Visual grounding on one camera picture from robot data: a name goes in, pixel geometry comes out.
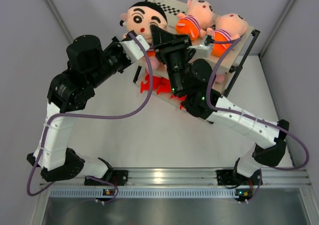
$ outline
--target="gray wall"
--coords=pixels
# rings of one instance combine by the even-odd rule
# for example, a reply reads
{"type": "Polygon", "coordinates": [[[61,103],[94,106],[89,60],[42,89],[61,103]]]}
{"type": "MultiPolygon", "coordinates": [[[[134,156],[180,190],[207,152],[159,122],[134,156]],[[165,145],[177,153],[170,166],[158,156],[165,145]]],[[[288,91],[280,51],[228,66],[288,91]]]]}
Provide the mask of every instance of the gray wall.
{"type": "Polygon", "coordinates": [[[39,142],[48,86],[66,67],[67,43],[43,0],[0,0],[0,15],[0,224],[27,225],[37,198],[26,194],[26,155],[39,142]]]}
{"type": "MultiPolygon", "coordinates": [[[[141,0],[54,0],[73,37],[95,34],[107,45],[114,36],[123,35],[120,15],[141,0]]],[[[218,14],[237,12],[261,31],[252,50],[259,53],[288,0],[207,0],[218,14]]]]}
{"type": "MultiPolygon", "coordinates": [[[[311,153],[307,166],[319,196],[319,3],[297,0],[263,58],[269,86],[282,118],[306,143],[311,153]]],[[[297,163],[305,159],[300,146],[290,140],[297,163]]]]}

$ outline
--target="robotic arm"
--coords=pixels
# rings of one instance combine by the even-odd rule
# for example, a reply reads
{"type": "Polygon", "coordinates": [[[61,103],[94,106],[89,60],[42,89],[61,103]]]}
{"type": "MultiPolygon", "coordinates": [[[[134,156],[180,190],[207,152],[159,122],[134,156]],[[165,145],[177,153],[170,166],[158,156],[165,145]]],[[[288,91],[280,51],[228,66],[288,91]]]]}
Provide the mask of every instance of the robotic arm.
{"type": "MultiPolygon", "coordinates": [[[[212,38],[206,36],[201,45],[192,46],[188,35],[171,34],[156,26],[151,26],[151,30],[156,57],[167,65],[172,93],[179,97],[187,96],[182,102],[186,111],[194,117],[222,123],[256,142],[245,156],[237,160],[232,171],[234,181],[250,178],[263,165],[277,166],[285,154],[284,133],[242,116],[242,113],[249,113],[213,89],[210,102],[215,107],[233,109],[241,114],[213,110],[207,105],[206,89],[212,69],[204,59],[197,59],[193,63],[189,63],[189,60],[196,52],[208,55],[212,50],[212,38]]],[[[146,50],[149,49],[142,36],[136,38],[146,50]]],[[[112,43],[102,50],[97,37],[84,35],[68,46],[67,54],[67,70],[56,76],[50,84],[44,128],[55,114],[80,113],[95,95],[95,88],[143,57],[140,48],[129,36],[122,41],[114,37],[112,43]]],[[[80,156],[67,147],[75,122],[74,117],[55,118],[50,123],[44,146],[39,145],[34,153],[28,154],[27,160],[34,165],[39,152],[43,150],[38,166],[42,168],[41,175],[47,182],[76,176],[93,176],[109,181],[114,170],[108,162],[102,158],[80,156]]],[[[271,123],[286,130],[289,127],[284,120],[271,123]]]]}

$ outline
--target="plush toy head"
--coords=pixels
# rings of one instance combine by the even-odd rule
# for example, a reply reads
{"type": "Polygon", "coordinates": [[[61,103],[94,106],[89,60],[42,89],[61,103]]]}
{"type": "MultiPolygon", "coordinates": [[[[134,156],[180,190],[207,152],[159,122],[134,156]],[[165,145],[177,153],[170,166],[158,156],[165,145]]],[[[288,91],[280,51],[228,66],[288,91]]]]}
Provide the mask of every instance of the plush toy head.
{"type": "Polygon", "coordinates": [[[232,35],[233,40],[244,35],[248,26],[248,22],[235,13],[222,15],[216,20],[216,29],[227,30],[232,35]]]}
{"type": "Polygon", "coordinates": [[[202,29],[206,30],[206,28],[214,24],[215,11],[209,2],[205,0],[188,0],[187,8],[187,15],[194,16],[202,29]]]}
{"type": "Polygon", "coordinates": [[[162,29],[167,29],[167,18],[163,9],[153,2],[142,1],[134,4],[128,12],[121,15],[126,22],[128,31],[134,30],[137,35],[142,35],[151,44],[152,34],[150,25],[154,24],[162,29]]]}

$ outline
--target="checkerboard pattern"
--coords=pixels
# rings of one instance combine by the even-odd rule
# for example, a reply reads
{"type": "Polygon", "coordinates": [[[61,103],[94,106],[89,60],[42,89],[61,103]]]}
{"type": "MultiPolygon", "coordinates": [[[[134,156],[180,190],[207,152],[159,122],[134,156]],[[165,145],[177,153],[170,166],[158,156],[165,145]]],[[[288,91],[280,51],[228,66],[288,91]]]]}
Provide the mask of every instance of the checkerboard pattern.
{"type": "Polygon", "coordinates": [[[163,10],[164,12],[173,14],[173,15],[177,15],[178,13],[182,12],[182,13],[186,13],[184,11],[181,11],[177,8],[171,7],[165,3],[161,3],[161,2],[156,2],[155,0],[153,1],[154,3],[158,4],[163,10]]]}

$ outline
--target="plush toy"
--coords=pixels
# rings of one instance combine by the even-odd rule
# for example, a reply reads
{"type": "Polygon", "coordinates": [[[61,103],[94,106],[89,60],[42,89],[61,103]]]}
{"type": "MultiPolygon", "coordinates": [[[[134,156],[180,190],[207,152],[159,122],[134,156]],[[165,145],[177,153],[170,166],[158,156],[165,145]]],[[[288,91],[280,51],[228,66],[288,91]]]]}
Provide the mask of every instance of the plush toy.
{"type": "MultiPolygon", "coordinates": [[[[218,17],[215,30],[207,29],[207,34],[215,41],[235,40],[244,35],[248,29],[248,22],[238,14],[230,13],[218,17]]],[[[212,55],[221,57],[230,44],[214,44],[212,55]]]]}
{"type": "Polygon", "coordinates": [[[178,34],[188,34],[192,41],[206,35],[206,29],[214,24],[213,7],[204,0],[188,0],[187,13],[178,13],[180,20],[175,26],[178,34]]]}
{"type": "Polygon", "coordinates": [[[128,12],[121,15],[121,19],[126,22],[128,31],[134,30],[137,35],[142,35],[150,44],[151,48],[148,50],[148,56],[150,57],[152,68],[159,67],[160,63],[155,57],[155,52],[152,48],[150,26],[154,24],[162,29],[167,29],[167,18],[163,9],[153,2],[137,2],[129,8],[128,12]]]}

